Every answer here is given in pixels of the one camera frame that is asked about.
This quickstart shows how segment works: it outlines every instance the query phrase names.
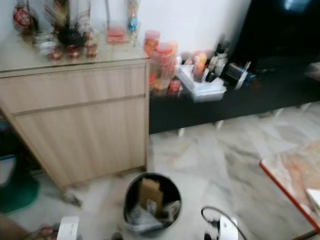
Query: green object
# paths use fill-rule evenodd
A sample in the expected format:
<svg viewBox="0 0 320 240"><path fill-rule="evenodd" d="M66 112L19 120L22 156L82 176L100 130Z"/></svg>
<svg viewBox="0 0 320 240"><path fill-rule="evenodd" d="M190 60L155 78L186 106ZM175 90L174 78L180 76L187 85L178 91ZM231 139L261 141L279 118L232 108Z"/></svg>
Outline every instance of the green object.
<svg viewBox="0 0 320 240"><path fill-rule="evenodd" d="M0 157L0 166L2 161L8 160L15 161L15 166L8 179L0 186L2 213L9 213L30 205L39 192L39 183L14 155Z"/></svg>

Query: cabinet leg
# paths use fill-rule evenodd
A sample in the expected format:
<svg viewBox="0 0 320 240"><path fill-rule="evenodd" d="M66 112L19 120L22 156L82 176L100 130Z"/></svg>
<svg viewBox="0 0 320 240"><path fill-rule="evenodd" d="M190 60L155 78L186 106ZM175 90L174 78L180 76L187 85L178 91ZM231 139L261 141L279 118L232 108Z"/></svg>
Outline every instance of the cabinet leg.
<svg viewBox="0 0 320 240"><path fill-rule="evenodd" d="M302 112L306 111L311 105L311 102L301 105L299 108Z"/></svg>
<svg viewBox="0 0 320 240"><path fill-rule="evenodd" d="M225 122L225 120L217 121L217 122L215 123L215 128L216 128L217 130L219 130L219 129L222 127L222 125L224 124L224 122Z"/></svg>
<svg viewBox="0 0 320 240"><path fill-rule="evenodd" d="M185 135L185 128L184 127L178 129L178 136L182 137L183 135Z"/></svg>
<svg viewBox="0 0 320 240"><path fill-rule="evenodd" d="M278 109L278 110L275 110L273 117L274 117L274 118L279 117L279 115L282 113L283 110L284 110L284 108L280 108L280 109Z"/></svg>
<svg viewBox="0 0 320 240"><path fill-rule="evenodd" d="M79 207L79 208L81 208L82 206L82 201L75 194L71 192L62 193L61 198L64 202L68 204L75 205L76 207Z"/></svg>

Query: cardboard box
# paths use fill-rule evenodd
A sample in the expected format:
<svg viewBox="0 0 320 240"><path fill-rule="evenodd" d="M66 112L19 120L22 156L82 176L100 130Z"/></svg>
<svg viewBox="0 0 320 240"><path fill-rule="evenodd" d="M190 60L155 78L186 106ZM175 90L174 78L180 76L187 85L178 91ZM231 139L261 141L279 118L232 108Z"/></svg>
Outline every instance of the cardboard box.
<svg viewBox="0 0 320 240"><path fill-rule="evenodd" d="M147 178L142 179L139 189L141 207L153 215L158 215L162 210L163 197L159 182Z"/></svg>

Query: cabinet drawer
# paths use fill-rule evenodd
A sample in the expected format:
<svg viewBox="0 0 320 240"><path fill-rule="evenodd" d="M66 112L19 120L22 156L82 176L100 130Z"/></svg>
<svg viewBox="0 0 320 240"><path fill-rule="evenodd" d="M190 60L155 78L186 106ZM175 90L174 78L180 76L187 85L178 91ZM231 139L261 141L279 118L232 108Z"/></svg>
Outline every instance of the cabinet drawer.
<svg viewBox="0 0 320 240"><path fill-rule="evenodd" d="M11 113L143 95L145 66L95 68L0 79Z"/></svg>

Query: table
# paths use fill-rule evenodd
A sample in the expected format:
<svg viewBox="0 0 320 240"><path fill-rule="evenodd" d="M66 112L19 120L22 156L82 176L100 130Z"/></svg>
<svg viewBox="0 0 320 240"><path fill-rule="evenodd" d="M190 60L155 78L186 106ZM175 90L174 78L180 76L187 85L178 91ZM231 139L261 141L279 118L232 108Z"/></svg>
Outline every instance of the table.
<svg viewBox="0 0 320 240"><path fill-rule="evenodd" d="M263 159L260 166L314 227L295 240L320 234L320 216L306 193L307 188L320 189L320 141Z"/></svg>

